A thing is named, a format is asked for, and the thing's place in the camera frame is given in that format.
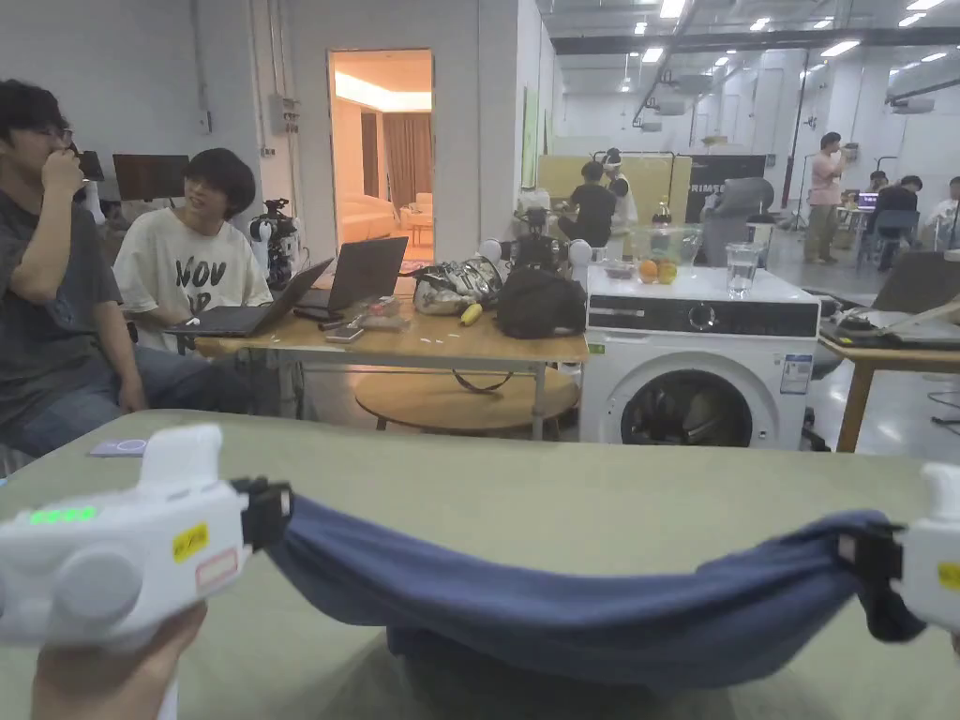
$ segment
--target white washing machine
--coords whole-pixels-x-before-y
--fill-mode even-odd
[[[582,442],[796,450],[820,302],[759,270],[743,300],[725,268],[672,285],[588,270]]]

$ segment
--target khaki pants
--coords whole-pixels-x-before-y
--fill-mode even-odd
[[[814,205],[810,208],[810,228],[804,243],[804,260],[813,262],[818,255],[821,260],[830,257],[830,246],[840,222],[836,205]]]

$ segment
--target round wooden tabletop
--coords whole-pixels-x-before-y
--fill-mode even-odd
[[[506,375],[461,372],[479,388],[490,387]],[[371,415],[423,430],[494,432],[512,430],[533,422],[534,378],[515,375],[491,394],[463,388],[452,372],[386,372],[369,375],[356,387],[356,400]],[[547,369],[544,418],[566,412],[580,397],[568,375]]]

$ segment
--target yellow label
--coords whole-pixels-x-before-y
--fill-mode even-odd
[[[210,530],[202,522],[174,538],[174,562],[183,563],[210,544]]]
[[[948,590],[960,592],[960,564],[940,563],[937,566],[937,574],[940,575],[940,585]]]

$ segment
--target washing machine control panel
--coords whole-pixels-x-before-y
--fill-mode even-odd
[[[594,295],[588,327],[641,332],[695,332],[815,338],[819,303],[675,300]]]

